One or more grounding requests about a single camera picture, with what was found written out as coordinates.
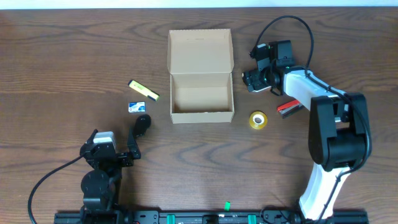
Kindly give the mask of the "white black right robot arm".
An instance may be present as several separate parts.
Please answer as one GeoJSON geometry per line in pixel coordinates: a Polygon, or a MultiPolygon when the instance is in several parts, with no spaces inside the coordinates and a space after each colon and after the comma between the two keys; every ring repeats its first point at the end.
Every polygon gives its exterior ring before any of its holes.
{"type": "Polygon", "coordinates": [[[307,188],[290,217],[302,223],[333,223],[336,198],[349,175],[370,156],[372,143],[366,99],[346,93],[317,78],[303,66],[243,72],[249,91],[278,90],[309,110],[308,149],[314,161],[307,188]]]}

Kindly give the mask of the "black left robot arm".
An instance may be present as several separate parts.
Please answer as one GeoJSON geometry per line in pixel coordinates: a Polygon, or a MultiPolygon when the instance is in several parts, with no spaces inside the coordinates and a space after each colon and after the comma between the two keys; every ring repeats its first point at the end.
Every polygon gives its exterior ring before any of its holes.
{"type": "Polygon", "coordinates": [[[131,127],[127,138],[127,152],[116,152],[116,140],[112,131],[94,130],[80,148],[80,155],[93,168],[81,181],[83,204],[91,211],[113,210],[119,198],[122,168],[131,167],[141,152],[137,135],[131,127]]]}

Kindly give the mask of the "brown cardboard box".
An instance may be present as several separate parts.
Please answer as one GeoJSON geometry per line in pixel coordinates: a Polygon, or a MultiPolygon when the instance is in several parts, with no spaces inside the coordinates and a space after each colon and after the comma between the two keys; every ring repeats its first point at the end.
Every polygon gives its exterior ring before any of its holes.
{"type": "Polygon", "coordinates": [[[234,55],[230,29],[170,30],[167,68],[174,124],[232,121],[234,55]]]}

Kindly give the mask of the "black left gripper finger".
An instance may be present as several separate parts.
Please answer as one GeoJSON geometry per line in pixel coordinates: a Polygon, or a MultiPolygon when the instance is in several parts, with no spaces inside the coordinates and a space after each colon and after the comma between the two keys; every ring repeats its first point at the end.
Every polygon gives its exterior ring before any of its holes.
{"type": "Polygon", "coordinates": [[[86,140],[85,144],[86,145],[92,145],[93,144],[93,140],[95,138],[95,135],[98,133],[97,129],[94,129],[94,131],[92,132],[92,134],[90,135],[90,137],[86,140]]]}
{"type": "Polygon", "coordinates": [[[129,153],[133,159],[140,159],[141,152],[134,137],[133,129],[134,129],[133,127],[130,127],[129,129],[129,134],[127,138],[127,148],[129,149],[129,153]]]}

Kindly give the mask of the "white blue staples box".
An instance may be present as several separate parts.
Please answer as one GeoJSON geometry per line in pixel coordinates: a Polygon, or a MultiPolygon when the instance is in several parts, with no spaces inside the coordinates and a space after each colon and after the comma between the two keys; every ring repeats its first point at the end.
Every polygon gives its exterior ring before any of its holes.
{"type": "Polygon", "coordinates": [[[128,112],[130,113],[143,113],[145,111],[146,111],[146,103],[144,101],[130,102],[128,104],[128,112]]]}

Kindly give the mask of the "yellow tape roll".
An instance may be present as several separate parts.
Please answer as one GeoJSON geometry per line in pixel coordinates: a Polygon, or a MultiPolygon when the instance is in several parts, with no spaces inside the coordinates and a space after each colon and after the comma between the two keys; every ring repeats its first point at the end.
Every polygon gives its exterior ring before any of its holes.
{"type": "Polygon", "coordinates": [[[255,111],[250,115],[249,125],[253,129],[263,129],[267,125],[267,116],[262,111],[255,111]]]}

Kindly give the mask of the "red black stapler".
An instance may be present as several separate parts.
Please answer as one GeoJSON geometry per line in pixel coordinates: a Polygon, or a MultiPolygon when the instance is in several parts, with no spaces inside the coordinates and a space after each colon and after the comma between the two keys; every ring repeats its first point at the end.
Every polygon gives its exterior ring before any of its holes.
{"type": "Polygon", "coordinates": [[[281,115],[283,119],[285,119],[290,115],[296,113],[297,111],[301,110],[302,108],[303,104],[301,104],[298,100],[293,100],[278,106],[277,112],[281,115]]]}

